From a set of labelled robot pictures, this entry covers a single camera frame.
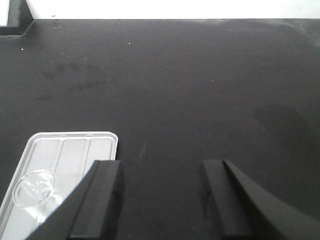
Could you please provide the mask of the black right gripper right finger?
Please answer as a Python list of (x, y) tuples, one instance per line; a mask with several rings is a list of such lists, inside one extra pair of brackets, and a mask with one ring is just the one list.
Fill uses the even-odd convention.
[(219, 240), (318, 240), (320, 222), (271, 194), (229, 160), (201, 164), (205, 213)]

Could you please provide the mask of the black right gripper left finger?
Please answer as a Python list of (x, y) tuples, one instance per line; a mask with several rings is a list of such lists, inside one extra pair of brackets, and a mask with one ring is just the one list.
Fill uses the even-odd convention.
[(35, 240), (114, 240), (123, 205), (119, 160), (96, 160), (63, 203), (34, 232)]

